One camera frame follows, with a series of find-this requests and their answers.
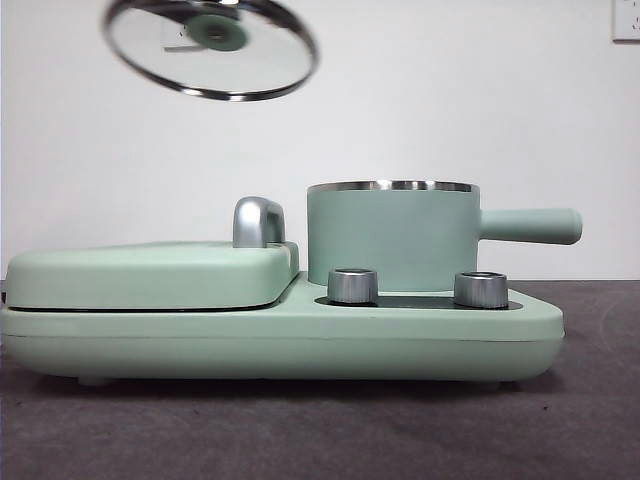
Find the glass lid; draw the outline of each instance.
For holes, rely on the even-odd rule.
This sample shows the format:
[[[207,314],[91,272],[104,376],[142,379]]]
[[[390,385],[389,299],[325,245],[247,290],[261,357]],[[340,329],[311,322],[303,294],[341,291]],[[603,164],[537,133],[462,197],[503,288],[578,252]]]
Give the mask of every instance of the glass lid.
[[[318,63],[306,27],[269,0],[116,0],[104,32],[111,49],[138,73],[216,100],[286,95]]]

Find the saucepan handle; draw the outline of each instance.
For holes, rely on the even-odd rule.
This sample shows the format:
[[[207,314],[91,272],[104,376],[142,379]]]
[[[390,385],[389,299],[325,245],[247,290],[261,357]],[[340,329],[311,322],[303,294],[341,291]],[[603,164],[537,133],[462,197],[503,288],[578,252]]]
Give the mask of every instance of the saucepan handle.
[[[571,245],[582,236],[582,218],[572,208],[483,211],[480,238]]]

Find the silver knob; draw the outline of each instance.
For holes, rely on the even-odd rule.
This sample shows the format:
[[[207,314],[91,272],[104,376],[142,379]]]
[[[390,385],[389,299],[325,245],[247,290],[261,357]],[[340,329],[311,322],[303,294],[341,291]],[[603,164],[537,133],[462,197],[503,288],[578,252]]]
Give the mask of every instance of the silver knob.
[[[339,303],[375,303],[378,301],[378,274],[363,268],[331,270],[327,297]]]
[[[453,301],[477,308],[501,308],[509,305],[507,277],[493,272],[456,274]]]

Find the gray surface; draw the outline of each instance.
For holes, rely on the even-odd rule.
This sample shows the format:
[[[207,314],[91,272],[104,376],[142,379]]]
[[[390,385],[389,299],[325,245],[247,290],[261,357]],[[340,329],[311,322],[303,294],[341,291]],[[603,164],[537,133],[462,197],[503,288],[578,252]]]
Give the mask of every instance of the gray surface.
[[[565,311],[553,368],[453,382],[121,381],[2,365],[13,479],[640,478],[640,282],[514,282]]]

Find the saucepan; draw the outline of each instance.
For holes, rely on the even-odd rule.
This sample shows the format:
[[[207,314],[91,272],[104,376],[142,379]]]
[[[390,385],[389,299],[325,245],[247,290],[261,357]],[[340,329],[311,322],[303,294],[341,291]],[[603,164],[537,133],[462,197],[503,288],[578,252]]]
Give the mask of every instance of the saucepan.
[[[367,268],[391,292],[451,290],[456,273],[476,270],[479,240],[569,245],[582,235],[573,209],[480,210],[480,189],[457,182],[315,185],[307,208],[309,281]]]

